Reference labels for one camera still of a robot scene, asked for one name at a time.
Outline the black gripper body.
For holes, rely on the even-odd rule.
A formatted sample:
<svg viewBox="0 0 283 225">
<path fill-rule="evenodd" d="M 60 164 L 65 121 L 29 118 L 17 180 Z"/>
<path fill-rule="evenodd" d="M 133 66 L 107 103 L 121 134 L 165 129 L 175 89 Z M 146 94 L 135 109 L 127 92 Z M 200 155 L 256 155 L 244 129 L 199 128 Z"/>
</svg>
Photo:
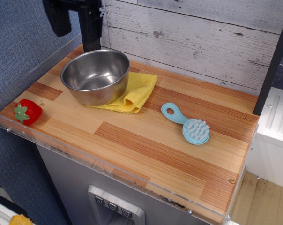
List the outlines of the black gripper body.
<svg viewBox="0 0 283 225">
<path fill-rule="evenodd" d="M 100 0 L 43 0 L 47 12 L 57 14 L 63 11 L 76 11 L 84 16 L 104 16 L 106 8 Z"/>
</svg>

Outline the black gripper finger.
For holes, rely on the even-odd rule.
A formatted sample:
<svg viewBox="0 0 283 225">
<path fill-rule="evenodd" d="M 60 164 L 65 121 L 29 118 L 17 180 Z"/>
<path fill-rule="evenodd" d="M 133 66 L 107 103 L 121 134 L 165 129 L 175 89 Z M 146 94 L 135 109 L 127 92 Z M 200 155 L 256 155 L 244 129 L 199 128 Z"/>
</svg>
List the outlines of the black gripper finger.
<svg viewBox="0 0 283 225">
<path fill-rule="evenodd" d="M 72 31 L 69 9 L 61 0 L 44 0 L 43 6 L 53 32 L 57 37 L 67 35 Z"/>
<path fill-rule="evenodd" d="M 102 16 L 100 7 L 81 5 L 78 10 L 83 46 L 99 41 L 102 35 Z"/>
</svg>

